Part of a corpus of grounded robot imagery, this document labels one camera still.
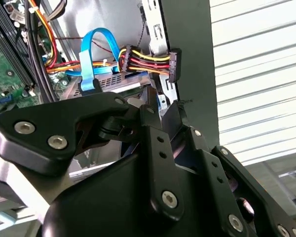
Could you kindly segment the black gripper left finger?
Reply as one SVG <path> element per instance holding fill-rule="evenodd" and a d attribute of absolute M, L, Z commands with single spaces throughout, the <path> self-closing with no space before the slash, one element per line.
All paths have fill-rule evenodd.
<path fill-rule="evenodd" d="M 184 212 L 169 136 L 162 130 L 155 92 L 135 107 L 101 92 L 0 114 L 0 181 L 43 220 L 52 201 L 69 187 L 72 159 L 109 141 L 133 143 L 144 160 L 148 204 L 163 218 Z"/>

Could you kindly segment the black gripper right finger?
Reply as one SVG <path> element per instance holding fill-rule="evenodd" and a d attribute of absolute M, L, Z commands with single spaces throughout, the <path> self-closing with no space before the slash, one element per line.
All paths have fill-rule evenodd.
<path fill-rule="evenodd" d="M 204 136 L 188 123 L 184 107 L 175 101 L 162 118 L 174 159 L 203 176 L 211 213 L 231 235 L 296 237 L 296 222 L 225 147 L 209 149 Z"/>

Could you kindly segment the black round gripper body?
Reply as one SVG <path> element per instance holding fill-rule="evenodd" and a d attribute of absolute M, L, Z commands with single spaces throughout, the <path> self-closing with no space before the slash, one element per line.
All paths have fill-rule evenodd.
<path fill-rule="evenodd" d="M 184 205 L 179 221 L 156 214 L 147 170 L 137 155 L 120 160 L 63 191 L 42 225 L 44 237 L 244 237 L 236 204 L 218 202 L 195 171 L 176 167 Z"/>

